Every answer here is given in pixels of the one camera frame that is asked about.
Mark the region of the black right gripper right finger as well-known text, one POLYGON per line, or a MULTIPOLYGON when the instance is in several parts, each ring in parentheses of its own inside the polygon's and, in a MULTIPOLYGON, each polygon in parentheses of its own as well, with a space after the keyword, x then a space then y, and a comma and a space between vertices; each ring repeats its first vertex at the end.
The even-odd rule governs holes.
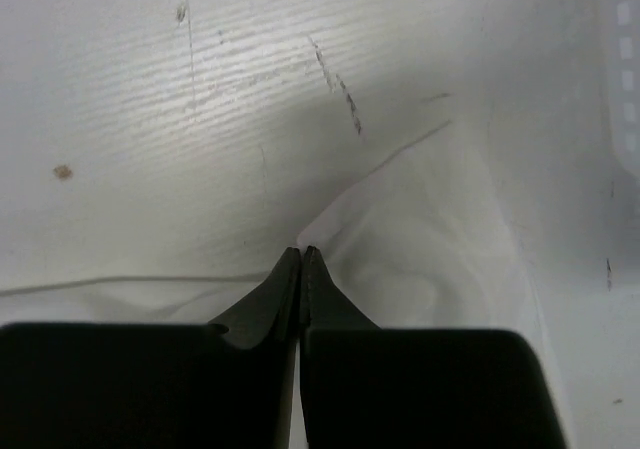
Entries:
POLYGON ((563 448, 541 365, 498 329, 382 329, 303 259, 300 392, 312 448, 563 448))

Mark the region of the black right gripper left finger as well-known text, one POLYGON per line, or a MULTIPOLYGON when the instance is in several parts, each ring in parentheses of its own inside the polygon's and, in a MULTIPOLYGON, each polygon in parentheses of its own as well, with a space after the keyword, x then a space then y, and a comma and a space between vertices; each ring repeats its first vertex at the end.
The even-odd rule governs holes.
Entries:
POLYGON ((284 448, 301 255, 204 324, 13 323, 5 448, 284 448))

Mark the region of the white graphic t-shirt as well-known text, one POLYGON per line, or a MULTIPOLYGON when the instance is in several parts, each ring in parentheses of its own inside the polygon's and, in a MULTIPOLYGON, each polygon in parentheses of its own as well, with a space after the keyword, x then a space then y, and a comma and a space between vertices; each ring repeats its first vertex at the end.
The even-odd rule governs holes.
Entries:
MULTIPOLYGON (((458 129, 441 127, 343 192, 283 251, 301 255, 284 448, 312 448, 300 392, 300 283, 309 247, 321 252, 342 293, 382 329, 507 330, 538 359, 535 297, 488 185, 477 151, 458 129)), ((280 257, 249 275, 113 276, 10 289, 1 295, 1 331, 38 322, 204 324, 261 284, 280 257)))

